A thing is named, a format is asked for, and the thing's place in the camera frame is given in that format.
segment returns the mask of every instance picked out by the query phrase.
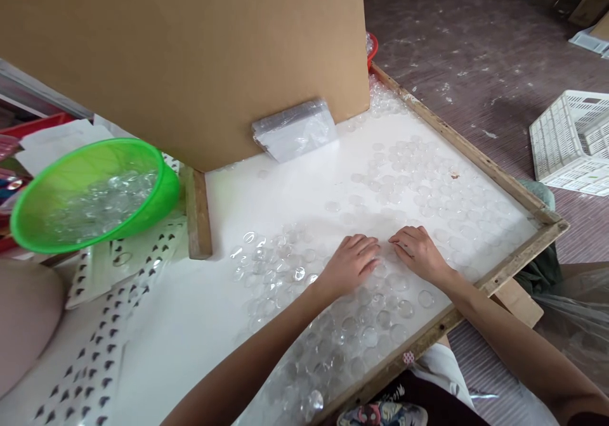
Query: plastic packet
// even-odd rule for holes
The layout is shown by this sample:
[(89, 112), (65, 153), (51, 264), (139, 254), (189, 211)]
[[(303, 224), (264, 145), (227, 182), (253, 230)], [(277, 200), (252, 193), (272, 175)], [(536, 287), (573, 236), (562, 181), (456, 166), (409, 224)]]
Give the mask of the plastic packet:
[(277, 162), (284, 163), (338, 138), (324, 100), (311, 100), (252, 124), (254, 140)]
[(535, 330), (609, 393), (609, 268), (567, 278), (534, 299), (544, 309)]

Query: person's left hand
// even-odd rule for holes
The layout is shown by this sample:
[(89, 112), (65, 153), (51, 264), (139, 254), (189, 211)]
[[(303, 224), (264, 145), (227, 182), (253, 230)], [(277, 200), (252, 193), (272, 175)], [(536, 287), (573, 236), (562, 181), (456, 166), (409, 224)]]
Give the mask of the person's left hand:
[(331, 302), (361, 285), (381, 262), (374, 257), (381, 251), (377, 238), (361, 234), (347, 236), (313, 284)]

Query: green plastic bowl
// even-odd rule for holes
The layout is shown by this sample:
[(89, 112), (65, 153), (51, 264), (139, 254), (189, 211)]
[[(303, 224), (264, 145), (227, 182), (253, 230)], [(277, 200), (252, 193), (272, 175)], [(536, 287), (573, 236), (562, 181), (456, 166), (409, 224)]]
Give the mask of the green plastic bowl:
[[(146, 173), (156, 169), (157, 181), (148, 198), (127, 220), (111, 231), (74, 243), (59, 242), (45, 221), (56, 209), (66, 209), (68, 199), (87, 193), (90, 184), (129, 170)], [(47, 167), (24, 189), (11, 215), (15, 241), (27, 250), (59, 254), (98, 242), (123, 239), (147, 229), (168, 215), (178, 202), (180, 182), (150, 144), (115, 138), (82, 147)]]

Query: hand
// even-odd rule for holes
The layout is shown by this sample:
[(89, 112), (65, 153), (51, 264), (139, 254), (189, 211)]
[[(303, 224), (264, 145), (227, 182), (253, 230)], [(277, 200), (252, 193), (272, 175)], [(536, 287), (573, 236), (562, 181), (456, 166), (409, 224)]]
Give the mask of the hand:
[[(389, 242), (393, 244), (397, 256), (411, 271), (440, 290), (455, 276), (459, 276), (459, 273), (444, 261), (427, 230), (422, 226), (404, 226), (390, 237)], [(399, 246), (400, 243), (407, 247), (412, 255)]]
[(312, 286), (330, 302), (351, 293), (381, 262), (374, 259), (381, 251), (378, 241), (360, 234), (347, 236)]

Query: white plastic crate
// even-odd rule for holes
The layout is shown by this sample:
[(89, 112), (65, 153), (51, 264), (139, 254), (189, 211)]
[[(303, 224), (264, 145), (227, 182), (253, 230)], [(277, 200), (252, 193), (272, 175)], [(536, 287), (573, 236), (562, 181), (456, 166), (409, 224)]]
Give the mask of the white plastic crate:
[(538, 181), (609, 195), (609, 94), (567, 90), (529, 131)]
[(589, 51), (596, 52), (601, 55), (601, 58), (609, 58), (609, 41), (604, 41), (592, 36), (590, 31), (592, 31), (594, 27), (595, 26), (592, 26), (575, 33), (575, 36), (569, 39), (569, 42)]

